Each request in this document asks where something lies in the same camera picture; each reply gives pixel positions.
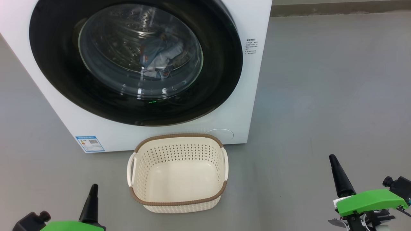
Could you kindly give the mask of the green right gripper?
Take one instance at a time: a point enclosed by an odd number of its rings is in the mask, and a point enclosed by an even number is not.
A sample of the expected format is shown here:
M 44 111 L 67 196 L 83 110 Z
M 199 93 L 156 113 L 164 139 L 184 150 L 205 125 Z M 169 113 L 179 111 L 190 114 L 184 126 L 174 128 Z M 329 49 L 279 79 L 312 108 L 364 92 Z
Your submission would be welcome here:
M 349 178 L 334 154 L 329 155 L 335 190 L 335 210 L 340 218 L 335 225 L 345 231 L 391 231 L 388 222 L 395 219 L 390 209 L 408 215 L 408 200 L 389 190 L 370 190 L 356 194 Z

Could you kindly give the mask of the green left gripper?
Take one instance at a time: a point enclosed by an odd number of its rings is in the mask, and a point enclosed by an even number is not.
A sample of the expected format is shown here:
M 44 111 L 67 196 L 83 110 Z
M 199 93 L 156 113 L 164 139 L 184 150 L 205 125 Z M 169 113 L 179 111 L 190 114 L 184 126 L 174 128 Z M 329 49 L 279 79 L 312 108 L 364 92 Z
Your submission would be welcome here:
M 101 226 L 91 225 L 98 223 L 98 185 L 93 184 L 88 193 L 78 221 L 49 222 L 40 231 L 105 231 Z

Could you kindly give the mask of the black round glass washer door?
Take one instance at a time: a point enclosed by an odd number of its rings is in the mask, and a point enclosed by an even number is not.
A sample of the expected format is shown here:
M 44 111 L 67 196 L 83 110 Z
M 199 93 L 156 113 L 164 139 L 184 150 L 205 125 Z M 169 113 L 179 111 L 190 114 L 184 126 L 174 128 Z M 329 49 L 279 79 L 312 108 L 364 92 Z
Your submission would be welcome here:
M 169 12 L 200 42 L 204 63 L 192 85 L 170 98 L 145 100 L 121 94 L 97 79 L 78 49 L 84 23 L 118 4 L 142 4 Z M 30 18 L 30 46 L 46 79 L 69 101 L 122 124 L 163 127 L 202 117 L 233 93 L 243 68 L 238 29 L 222 0 L 39 0 Z

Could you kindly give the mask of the white garment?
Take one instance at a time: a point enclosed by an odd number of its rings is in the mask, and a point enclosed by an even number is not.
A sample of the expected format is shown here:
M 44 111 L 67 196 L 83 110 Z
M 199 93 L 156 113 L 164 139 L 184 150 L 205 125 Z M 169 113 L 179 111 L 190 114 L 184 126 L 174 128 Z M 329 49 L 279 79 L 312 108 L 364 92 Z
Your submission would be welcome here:
M 164 69 L 166 68 L 170 60 L 173 60 L 176 56 L 170 52 L 160 53 L 155 56 L 153 61 L 148 65 L 148 70 Z

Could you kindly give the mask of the blue garment with orange print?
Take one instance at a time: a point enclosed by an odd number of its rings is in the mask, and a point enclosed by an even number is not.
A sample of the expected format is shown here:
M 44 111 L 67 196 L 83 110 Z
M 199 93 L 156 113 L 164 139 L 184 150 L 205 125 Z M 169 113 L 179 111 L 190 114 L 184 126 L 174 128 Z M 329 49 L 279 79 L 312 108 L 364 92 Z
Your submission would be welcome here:
M 184 43 L 181 39 L 168 34 L 161 34 L 156 38 L 149 38 L 140 45 L 140 63 L 142 65 L 142 74 L 146 77 L 155 79 L 166 79 L 171 76 L 174 68 L 173 61 L 184 51 Z M 148 70 L 148 65 L 153 61 L 156 55 L 164 52 L 170 52 L 176 57 L 170 60 L 169 65 L 164 69 Z

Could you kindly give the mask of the cream basket with brown rim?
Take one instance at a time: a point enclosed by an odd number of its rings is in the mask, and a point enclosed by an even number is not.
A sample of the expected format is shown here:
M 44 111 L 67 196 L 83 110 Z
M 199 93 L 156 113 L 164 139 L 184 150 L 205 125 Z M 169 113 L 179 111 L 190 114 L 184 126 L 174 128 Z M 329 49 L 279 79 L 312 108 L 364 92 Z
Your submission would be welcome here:
M 143 140 L 127 164 L 131 196 L 154 213 L 214 208 L 226 189 L 229 161 L 223 143 L 205 133 Z

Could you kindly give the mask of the white front-load washing machine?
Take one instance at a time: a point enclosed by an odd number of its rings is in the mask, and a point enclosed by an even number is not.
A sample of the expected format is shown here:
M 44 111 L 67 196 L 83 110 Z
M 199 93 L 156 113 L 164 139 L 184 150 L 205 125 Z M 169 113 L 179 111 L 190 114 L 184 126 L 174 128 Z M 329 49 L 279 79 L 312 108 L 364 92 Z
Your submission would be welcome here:
M 232 131 L 234 137 L 223 144 L 247 143 L 272 0 L 222 0 L 234 19 L 242 46 L 243 68 L 238 85 L 230 97 L 209 114 L 163 127 L 122 124 L 99 117 L 69 101 L 53 87 L 37 66 L 30 46 L 30 18 L 38 1 L 0 0 L 0 35 L 74 138 L 96 136 L 105 152 L 114 152 L 133 150 L 153 136 L 206 134 L 209 130 L 226 129 Z

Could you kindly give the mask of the blue energy label sticker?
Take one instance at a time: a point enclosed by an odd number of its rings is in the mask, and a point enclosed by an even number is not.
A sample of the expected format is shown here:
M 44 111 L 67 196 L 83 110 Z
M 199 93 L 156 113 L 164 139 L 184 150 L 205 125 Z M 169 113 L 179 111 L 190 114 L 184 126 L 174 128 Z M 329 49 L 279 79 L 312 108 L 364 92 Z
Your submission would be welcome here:
M 96 136 L 75 136 L 85 153 L 105 152 Z

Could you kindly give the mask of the round white filter cover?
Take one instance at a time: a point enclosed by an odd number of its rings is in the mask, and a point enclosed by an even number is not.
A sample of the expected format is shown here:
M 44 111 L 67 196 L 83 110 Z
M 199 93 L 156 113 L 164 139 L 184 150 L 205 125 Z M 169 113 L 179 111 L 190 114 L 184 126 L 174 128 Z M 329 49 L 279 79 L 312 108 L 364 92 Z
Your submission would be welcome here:
M 214 129 L 214 130 L 209 130 L 206 132 L 208 135 L 212 135 L 216 138 L 218 138 L 222 143 L 226 143 L 230 140 L 233 139 L 234 134 L 230 130 L 226 129 Z

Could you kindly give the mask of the steel perforated washer drum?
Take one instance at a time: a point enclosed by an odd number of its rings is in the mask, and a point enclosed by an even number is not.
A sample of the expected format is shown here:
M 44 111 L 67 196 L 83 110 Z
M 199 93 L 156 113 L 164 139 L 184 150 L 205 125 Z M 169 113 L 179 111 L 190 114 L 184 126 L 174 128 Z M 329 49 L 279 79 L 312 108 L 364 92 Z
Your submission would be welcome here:
M 173 61 L 171 76 L 155 79 L 142 74 L 140 45 L 161 34 L 184 43 Z M 200 75 L 204 63 L 194 32 L 176 16 L 153 6 L 118 4 L 107 7 L 84 23 L 78 49 L 87 69 L 109 88 L 145 100 L 170 98 L 187 89 Z

